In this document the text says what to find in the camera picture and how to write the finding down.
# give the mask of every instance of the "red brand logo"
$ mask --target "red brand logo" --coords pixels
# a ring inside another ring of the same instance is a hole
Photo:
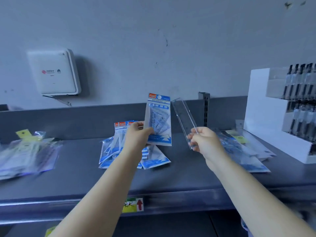
[[[152,94],[152,93],[149,93],[149,97],[151,97],[151,98],[156,98],[156,94]]]

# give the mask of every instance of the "gray wall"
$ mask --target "gray wall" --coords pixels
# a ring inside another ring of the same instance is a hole
[[[0,0],[0,104],[64,107],[38,94],[26,59],[59,47],[77,56],[73,106],[247,95],[251,69],[316,61],[316,0],[286,1]]]

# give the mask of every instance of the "person's left arm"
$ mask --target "person's left arm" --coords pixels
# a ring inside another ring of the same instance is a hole
[[[142,158],[142,149],[153,133],[152,128],[139,130],[142,125],[143,122],[135,122],[128,128],[121,154],[50,237],[112,236]]]

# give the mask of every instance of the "person's right arm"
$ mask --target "person's right arm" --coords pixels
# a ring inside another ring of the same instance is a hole
[[[193,150],[203,154],[254,237],[316,236],[305,221],[226,154],[213,131],[207,127],[197,131],[188,135],[196,145]]]

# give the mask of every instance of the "hand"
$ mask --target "hand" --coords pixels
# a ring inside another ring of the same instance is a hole
[[[152,127],[146,129],[139,129],[139,127],[143,127],[144,122],[138,121],[134,122],[127,129],[125,136],[125,143],[123,147],[123,151],[129,153],[138,154],[142,152],[142,149],[145,148],[148,136],[150,134],[154,134],[154,129]]]
[[[230,159],[214,131],[207,127],[197,127],[196,130],[192,128],[191,132],[188,134],[188,139],[191,140],[192,146],[196,145],[193,150],[204,156],[207,166],[212,171],[215,168],[214,163],[220,158]]]

